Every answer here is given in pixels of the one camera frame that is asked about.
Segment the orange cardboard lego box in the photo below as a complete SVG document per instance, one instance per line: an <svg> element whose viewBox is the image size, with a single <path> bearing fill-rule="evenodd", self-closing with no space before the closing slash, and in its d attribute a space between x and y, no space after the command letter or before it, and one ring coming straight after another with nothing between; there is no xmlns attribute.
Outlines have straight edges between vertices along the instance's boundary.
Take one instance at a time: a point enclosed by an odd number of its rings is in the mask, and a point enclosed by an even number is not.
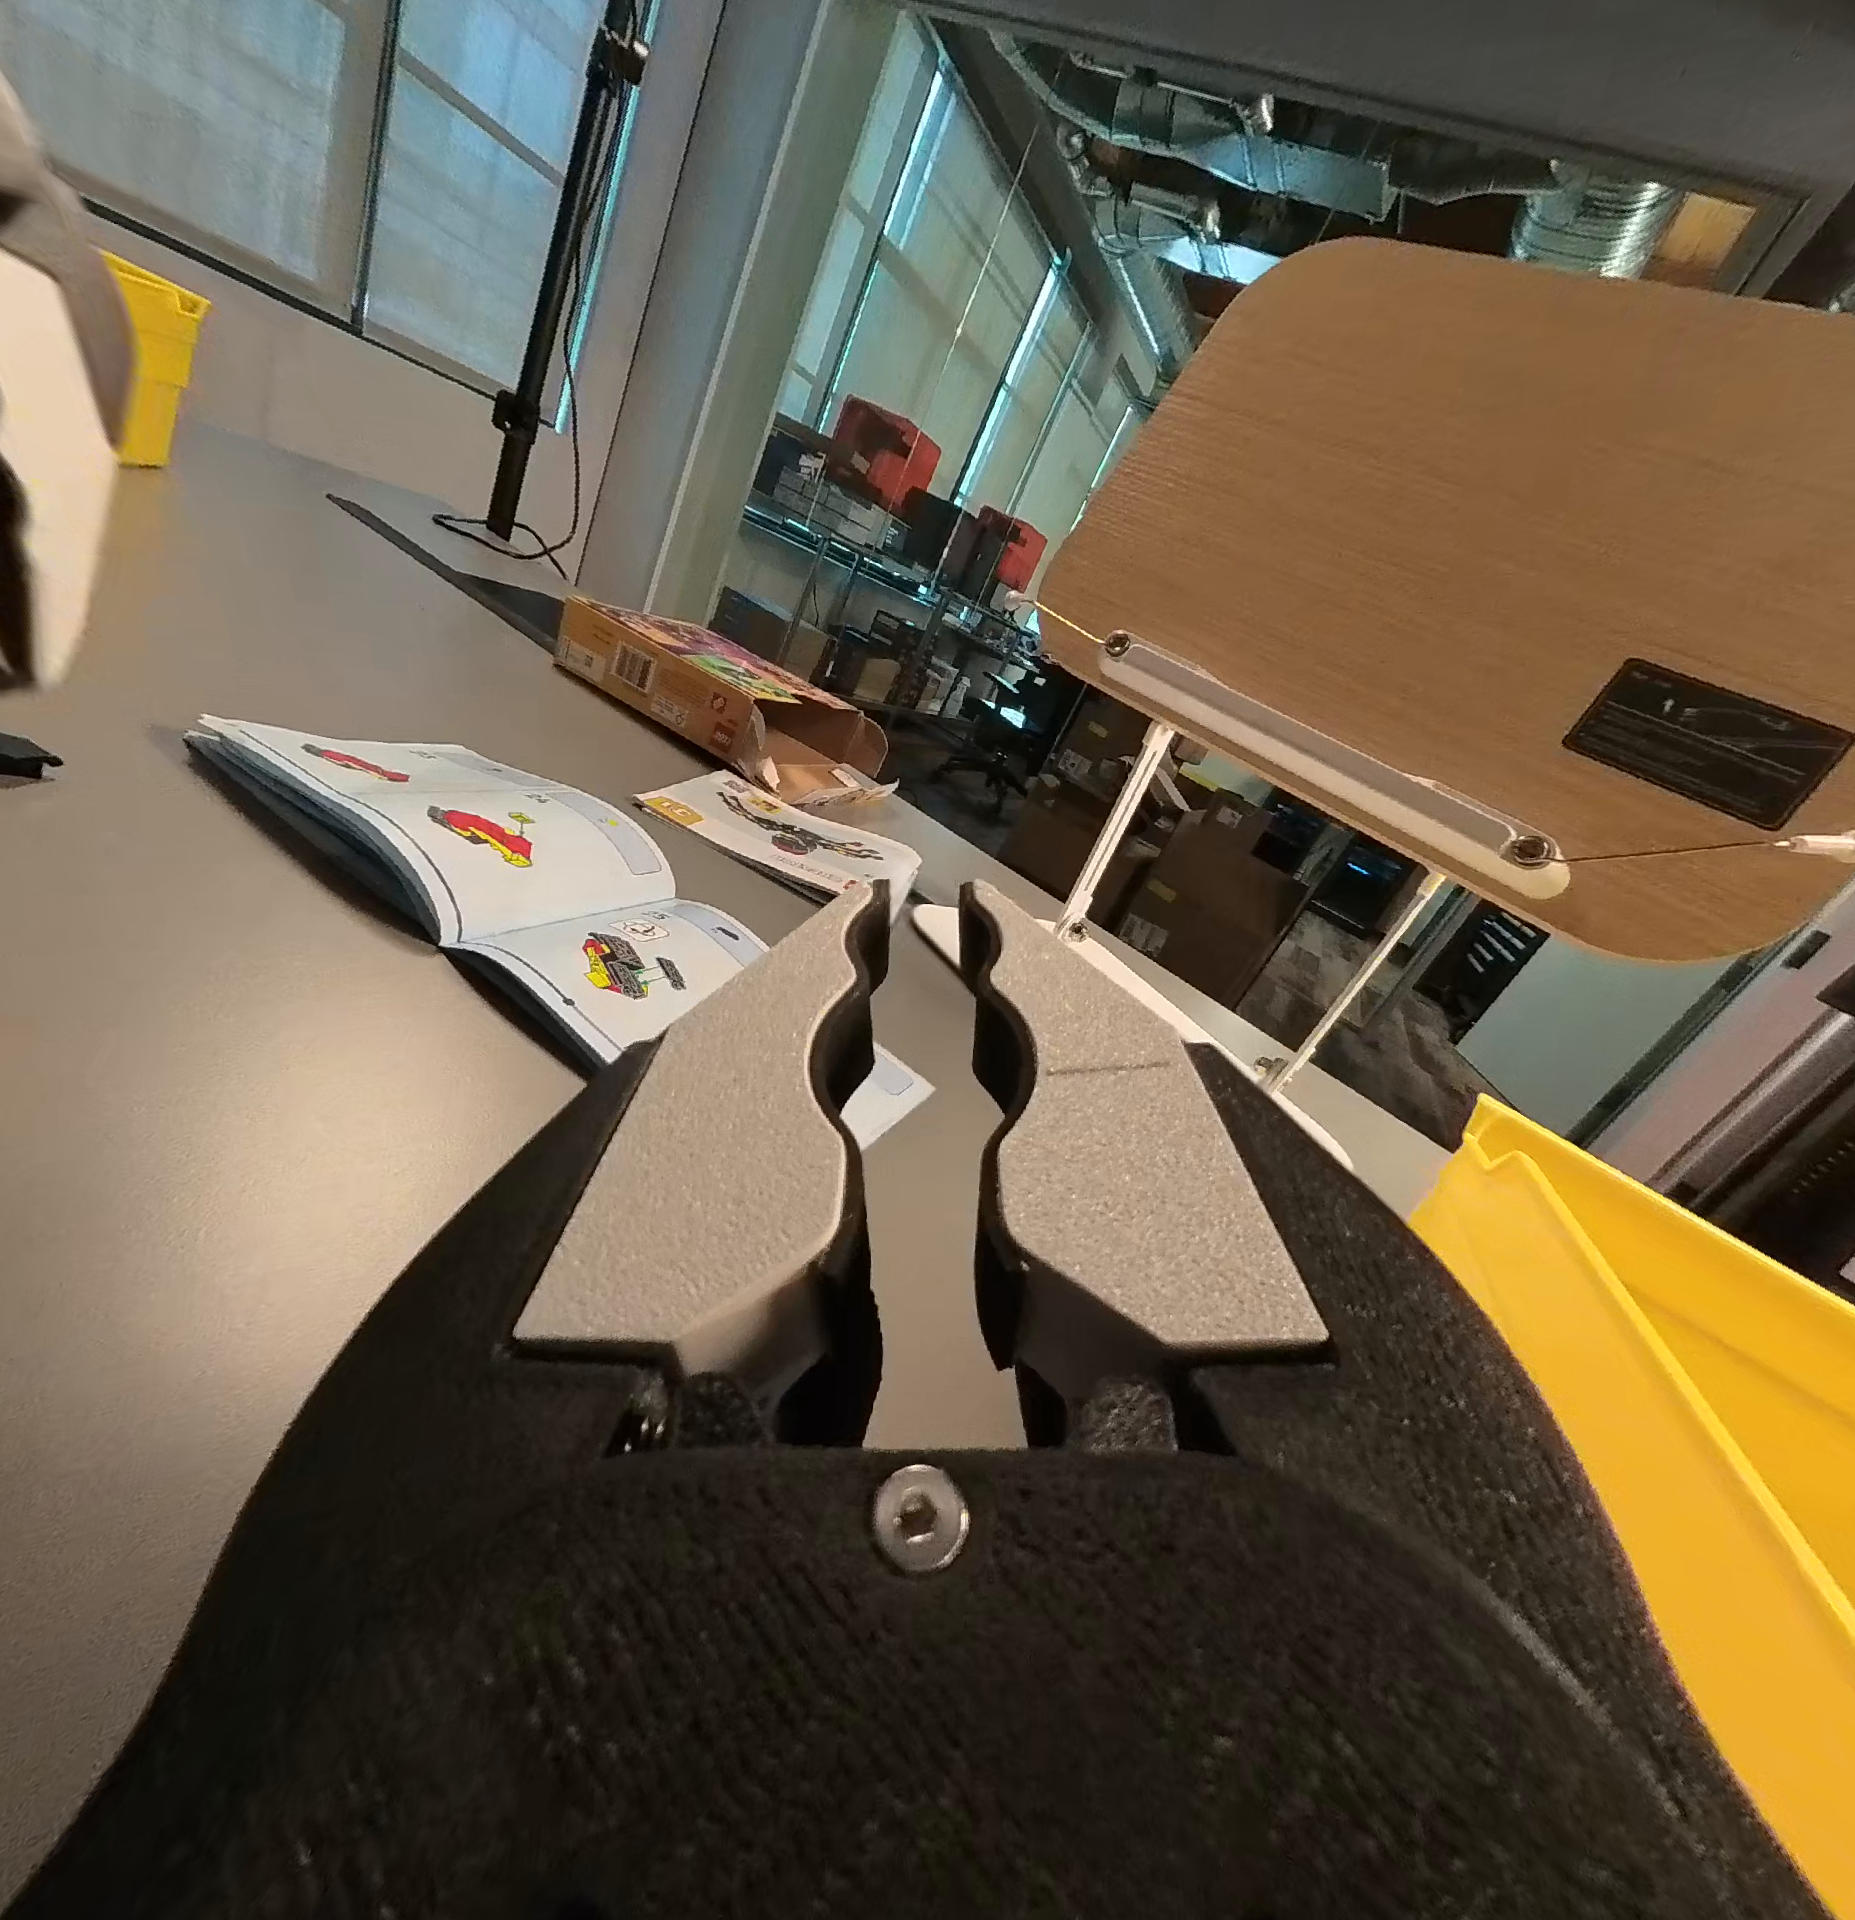
<svg viewBox="0 0 1855 1920"><path fill-rule="evenodd" d="M799 809L889 796L876 718L718 631L568 595L555 664Z"/></svg>

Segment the storage shelf rack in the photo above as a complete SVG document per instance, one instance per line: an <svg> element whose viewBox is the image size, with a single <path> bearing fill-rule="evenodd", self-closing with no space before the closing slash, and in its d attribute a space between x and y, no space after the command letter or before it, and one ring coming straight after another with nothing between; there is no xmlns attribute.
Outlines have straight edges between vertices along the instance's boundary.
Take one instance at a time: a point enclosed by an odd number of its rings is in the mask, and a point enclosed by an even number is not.
<svg viewBox="0 0 1855 1920"><path fill-rule="evenodd" d="M954 520L991 505L964 507L931 481L900 514L883 512L826 473L827 436L772 418L711 622L876 718L900 743L912 794L959 793L1004 835L1081 698L1043 658L1036 584L959 597L944 577Z"/></svg>

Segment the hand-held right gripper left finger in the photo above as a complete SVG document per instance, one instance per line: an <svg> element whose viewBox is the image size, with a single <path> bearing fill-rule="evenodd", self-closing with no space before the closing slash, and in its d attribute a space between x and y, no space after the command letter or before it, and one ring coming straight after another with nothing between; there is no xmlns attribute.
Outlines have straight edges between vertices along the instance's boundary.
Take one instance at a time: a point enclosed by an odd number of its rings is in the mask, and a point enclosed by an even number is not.
<svg viewBox="0 0 1855 1920"><path fill-rule="evenodd" d="M650 1041L511 1327L677 1378L876 1378L864 1151L891 889L843 895Z"/></svg>

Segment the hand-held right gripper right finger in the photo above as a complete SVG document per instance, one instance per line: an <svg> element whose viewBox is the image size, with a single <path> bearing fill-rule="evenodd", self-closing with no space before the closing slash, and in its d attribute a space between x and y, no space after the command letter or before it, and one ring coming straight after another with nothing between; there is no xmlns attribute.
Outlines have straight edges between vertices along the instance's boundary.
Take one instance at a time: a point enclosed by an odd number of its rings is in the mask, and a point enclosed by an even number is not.
<svg viewBox="0 0 1855 1920"><path fill-rule="evenodd" d="M983 1151L975 1293L998 1368L1324 1352L1306 1282L1179 1030L985 881L959 891Z"/></svg>

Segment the closed instruction booklet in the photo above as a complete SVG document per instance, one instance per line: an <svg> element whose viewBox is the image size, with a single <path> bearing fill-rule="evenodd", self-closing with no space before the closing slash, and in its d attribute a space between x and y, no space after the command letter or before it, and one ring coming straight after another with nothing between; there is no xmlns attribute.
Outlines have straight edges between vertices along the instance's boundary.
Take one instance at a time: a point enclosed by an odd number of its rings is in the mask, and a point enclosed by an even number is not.
<svg viewBox="0 0 1855 1920"><path fill-rule="evenodd" d="M631 802L814 901L883 881L898 914L915 889L919 855L904 842L824 820L731 771L643 789Z"/></svg>

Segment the black stand pole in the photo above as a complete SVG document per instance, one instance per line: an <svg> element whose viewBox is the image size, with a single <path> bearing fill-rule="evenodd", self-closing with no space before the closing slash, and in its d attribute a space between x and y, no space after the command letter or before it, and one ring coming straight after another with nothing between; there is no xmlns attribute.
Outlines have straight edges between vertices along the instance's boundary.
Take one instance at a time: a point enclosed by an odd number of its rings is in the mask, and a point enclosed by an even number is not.
<svg viewBox="0 0 1855 1920"><path fill-rule="evenodd" d="M561 372L563 388L571 388L572 381L585 281L603 231L628 118L650 56L649 35L647 5L607 1L590 38L571 150L557 191L525 342L511 387L500 388L490 405L497 464L479 532L502 552L511 552L516 532L524 530L522 503L544 418L550 372Z"/></svg>

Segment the pile of cardboard boxes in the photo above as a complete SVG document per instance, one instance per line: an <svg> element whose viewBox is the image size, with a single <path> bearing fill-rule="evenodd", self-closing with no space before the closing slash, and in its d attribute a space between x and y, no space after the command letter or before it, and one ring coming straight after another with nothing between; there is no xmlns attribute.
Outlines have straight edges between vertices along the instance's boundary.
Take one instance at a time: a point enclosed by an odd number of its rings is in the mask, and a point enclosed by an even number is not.
<svg viewBox="0 0 1855 1920"><path fill-rule="evenodd" d="M1063 899L1147 741L1147 717L1089 694L1031 778L1003 847ZM1292 928L1305 881L1271 858L1271 789L1178 738L1089 901L1089 924L1236 1006Z"/></svg>

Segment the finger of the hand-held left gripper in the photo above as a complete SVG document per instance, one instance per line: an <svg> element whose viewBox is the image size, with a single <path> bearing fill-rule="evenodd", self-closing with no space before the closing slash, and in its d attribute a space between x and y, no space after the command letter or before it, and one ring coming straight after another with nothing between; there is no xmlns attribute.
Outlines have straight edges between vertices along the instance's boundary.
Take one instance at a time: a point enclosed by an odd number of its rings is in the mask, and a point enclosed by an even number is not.
<svg viewBox="0 0 1855 1920"><path fill-rule="evenodd" d="M137 339L74 194L0 72L0 694L85 637Z"/></svg>

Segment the orange black tool case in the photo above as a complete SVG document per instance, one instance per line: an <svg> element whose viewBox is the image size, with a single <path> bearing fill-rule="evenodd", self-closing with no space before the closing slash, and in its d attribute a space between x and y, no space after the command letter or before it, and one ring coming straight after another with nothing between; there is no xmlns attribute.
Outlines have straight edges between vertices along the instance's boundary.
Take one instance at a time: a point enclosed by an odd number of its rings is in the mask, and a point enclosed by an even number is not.
<svg viewBox="0 0 1855 1920"><path fill-rule="evenodd" d="M847 493L883 512L900 514L925 493L939 469L939 444L912 420L845 395L827 436L826 473Z"/></svg>
<svg viewBox="0 0 1855 1920"><path fill-rule="evenodd" d="M995 592L1029 592L1047 538L1026 519L994 507L959 508L944 552L944 577L972 600Z"/></svg>

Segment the yellow plastic bin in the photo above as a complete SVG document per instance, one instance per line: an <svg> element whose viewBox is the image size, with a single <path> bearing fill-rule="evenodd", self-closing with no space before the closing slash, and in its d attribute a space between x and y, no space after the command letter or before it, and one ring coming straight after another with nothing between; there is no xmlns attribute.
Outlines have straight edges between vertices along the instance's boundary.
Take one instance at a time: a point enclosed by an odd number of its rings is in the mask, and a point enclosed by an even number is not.
<svg viewBox="0 0 1855 1920"><path fill-rule="evenodd" d="M168 467L179 401L190 387L192 354L213 302L115 252L102 252L102 258L123 291L137 350L117 461Z"/></svg>
<svg viewBox="0 0 1855 1920"><path fill-rule="evenodd" d="M1855 1917L1855 1307L1494 1098L1410 1224L1579 1452L1716 1744Z"/></svg>

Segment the open instruction booklet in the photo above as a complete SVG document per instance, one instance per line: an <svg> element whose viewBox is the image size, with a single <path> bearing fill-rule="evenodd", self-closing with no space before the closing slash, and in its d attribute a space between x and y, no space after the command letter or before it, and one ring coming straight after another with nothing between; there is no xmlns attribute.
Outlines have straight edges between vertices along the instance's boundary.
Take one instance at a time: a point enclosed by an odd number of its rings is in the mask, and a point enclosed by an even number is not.
<svg viewBox="0 0 1855 1920"><path fill-rule="evenodd" d="M183 745L593 1069L768 947L682 895L630 810L460 743L201 717Z"/></svg>

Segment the large grid window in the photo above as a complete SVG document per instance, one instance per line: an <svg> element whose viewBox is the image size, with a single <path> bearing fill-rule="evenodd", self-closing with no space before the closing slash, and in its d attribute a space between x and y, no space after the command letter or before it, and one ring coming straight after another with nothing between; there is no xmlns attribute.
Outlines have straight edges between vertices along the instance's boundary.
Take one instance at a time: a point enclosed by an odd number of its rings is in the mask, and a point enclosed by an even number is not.
<svg viewBox="0 0 1855 1920"><path fill-rule="evenodd" d="M0 1L98 238L215 302L198 398L392 362L513 387L602 5Z"/></svg>

